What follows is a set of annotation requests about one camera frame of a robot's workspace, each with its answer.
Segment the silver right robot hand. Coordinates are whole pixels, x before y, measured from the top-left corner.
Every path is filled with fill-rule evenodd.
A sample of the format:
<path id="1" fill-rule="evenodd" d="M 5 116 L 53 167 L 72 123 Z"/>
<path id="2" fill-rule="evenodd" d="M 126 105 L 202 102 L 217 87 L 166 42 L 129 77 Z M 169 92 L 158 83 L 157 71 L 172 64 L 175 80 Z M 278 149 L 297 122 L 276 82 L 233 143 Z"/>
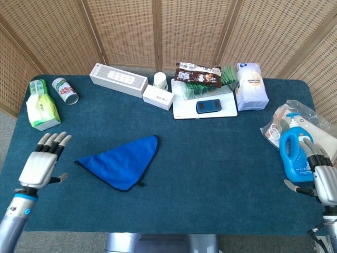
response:
<path id="1" fill-rule="evenodd" d="M 314 188 L 303 188 L 294 185 L 288 179 L 285 185 L 296 193 L 316 197 L 324 206 L 336 206 L 336 167 L 333 166 L 328 153 L 317 143 L 304 138 L 300 147 L 306 154 L 307 161 L 313 173 Z"/>

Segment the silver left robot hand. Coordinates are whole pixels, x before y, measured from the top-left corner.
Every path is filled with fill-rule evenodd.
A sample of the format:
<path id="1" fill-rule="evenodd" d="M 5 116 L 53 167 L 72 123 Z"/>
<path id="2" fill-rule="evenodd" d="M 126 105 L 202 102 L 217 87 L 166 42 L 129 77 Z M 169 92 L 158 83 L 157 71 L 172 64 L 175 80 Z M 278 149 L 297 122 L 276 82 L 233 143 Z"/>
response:
<path id="1" fill-rule="evenodd" d="M 46 133 L 27 159 L 19 177 L 20 185 L 39 190 L 49 184 L 63 182 L 68 177 L 67 173 L 58 177 L 53 177 L 52 174 L 71 138 L 72 136 L 65 131 L 54 134 Z"/>

